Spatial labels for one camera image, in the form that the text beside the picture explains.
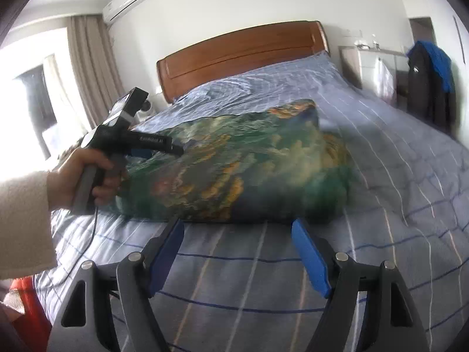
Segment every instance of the person's left hand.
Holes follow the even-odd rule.
[[[50,210],[70,209],[78,181],[87,164],[96,164],[105,170],[113,169],[113,163],[99,150],[91,148],[74,150],[58,171],[50,172],[47,176]],[[95,197],[95,205],[107,204],[117,194],[121,180],[120,175],[106,178],[102,186],[94,187],[91,193]]]

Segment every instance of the metal screw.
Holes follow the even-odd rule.
[[[85,262],[83,262],[81,264],[81,268],[83,270],[88,270],[89,268],[91,268],[93,266],[93,261],[92,260],[86,260]]]
[[[342,253],[341,251],[339,251],[338,253],[336,253],[335,258],[336,258],[336,260],[340,260],[342,262],[345,262],[349,259],[349,256],[346,255],[346,253]]]
[[[133,253],[130,253],[128,255],[128,260],[132,262],[137,262],[138,260],[140,260],[141,257],[142,257],[142,253],[139,253],[138,251],[134,251]]]
[[[396,268],[396,264],[390,260],[386,260],[384,261],[384,267],[388,268],[389,270],[393,270]]]

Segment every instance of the beige fleece sleeve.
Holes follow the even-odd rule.
[[[47,172],[0,182],[0,279],[57,266],[46,183]]]

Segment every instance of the white cabinet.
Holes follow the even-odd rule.
[[[344,77],[359,89],[373,90],[373,73],[378,58],[382,59],[391,72],[395,86],[396,75],[407,73],[409,65],[405,54],[391,50],[362,50],[355,46],[339,47]]]

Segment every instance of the bed sheet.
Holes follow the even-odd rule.
[[[342,137],[356,176],[349,204],[334,221],[316,226],[317,235],[358,262],[394,261],[431,350],[443,351],[462,327],[469,304],[469,155],[456,141],[351,88],[325,53],[199,86],[138,129],[157,132],[199,117],[261,112],[304,98],[316,102],[320,127]],[[100,212],[96,237],[82,260],[119,261],[142,249],[163,226]],[[59,266],[34,278],[52,322],[71,279],[58,283],[92,227],[91,217],[67,211],[52,216]],[[356,346],[364,300],[357,298],[346,351]],[[123,314],[116,299],[111,303],[124,345]],[[311,288],[288,226],[186,224],[168,280],[151,303],[175,350],[300,352],[325,300]]]

